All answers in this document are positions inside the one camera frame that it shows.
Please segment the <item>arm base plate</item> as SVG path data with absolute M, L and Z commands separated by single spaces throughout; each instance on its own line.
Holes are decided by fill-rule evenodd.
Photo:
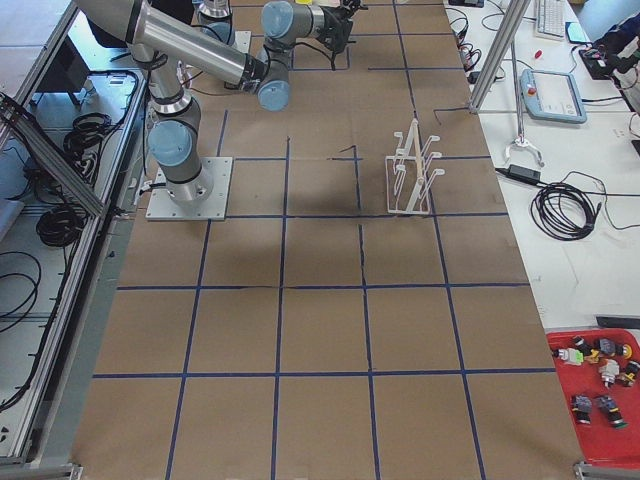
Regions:
M 202 157 L 201 172 L 189 183 L 176 184 L 158 168 L 146 210 L 149 221 L 224 221 L 232 178 L 232 157 Z

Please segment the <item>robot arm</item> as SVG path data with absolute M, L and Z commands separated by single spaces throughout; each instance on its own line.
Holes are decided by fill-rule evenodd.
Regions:
M 249 51 L 251 32 L 235 29 L 229 1 L 196 1 L 194 6 L 198 29 L 242 53 Z M 261 13 L 263 52 L 290 64 L 293 49 L 311 38 L 323 46 L 320 52 L 334 65 L 350 43 L 352 17 L 366 8 L 360 1 L 269 1 Z
M 77 6 L 102 30 L 124 41 L 136 64 L 148 72 L 150 107 L 158 120 L 147 134 L 173 201 L 194 204 L 215 183 L 197 153 L 200 106 L 178 77 L 180 60 L 258 95 L 263 108 L 284 109 L 288 66 L 274 53 L 259 60 L 202 33 L 147 1 L 79 1 Z

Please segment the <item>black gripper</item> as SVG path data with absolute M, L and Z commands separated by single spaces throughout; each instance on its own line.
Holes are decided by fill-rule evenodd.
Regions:
M 338 7 L 321 6 L 324 25 L 319 30 L 319 42 L 332 53 L 342 53 L 348 43 L 356 12 L 352 4 Z

